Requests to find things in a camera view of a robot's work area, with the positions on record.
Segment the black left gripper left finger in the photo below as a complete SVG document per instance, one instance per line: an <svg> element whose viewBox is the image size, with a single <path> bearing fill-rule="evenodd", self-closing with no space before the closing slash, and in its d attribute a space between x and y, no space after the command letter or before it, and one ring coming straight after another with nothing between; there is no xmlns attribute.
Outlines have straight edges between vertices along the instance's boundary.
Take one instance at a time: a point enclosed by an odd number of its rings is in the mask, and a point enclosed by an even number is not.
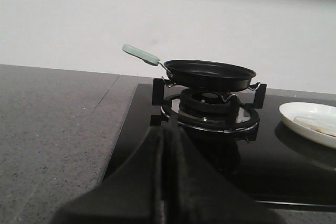
<svg viewBox="0 0 336 224"><path fill-rule="evenodd" d="M99 186L66 203L54 223L162 223L160 128Z"/></svg>

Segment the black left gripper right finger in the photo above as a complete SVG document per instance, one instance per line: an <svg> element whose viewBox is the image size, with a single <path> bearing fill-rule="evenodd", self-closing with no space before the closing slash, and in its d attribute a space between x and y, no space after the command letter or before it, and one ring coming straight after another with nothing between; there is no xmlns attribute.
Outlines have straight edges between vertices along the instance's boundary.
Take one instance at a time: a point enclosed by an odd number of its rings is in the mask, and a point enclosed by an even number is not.
<svg viewBox="0 0 336 224"><path fill-rule="evenodd" d="M168 223L285 223L215 171L177 120L164 123Z"/></svg>

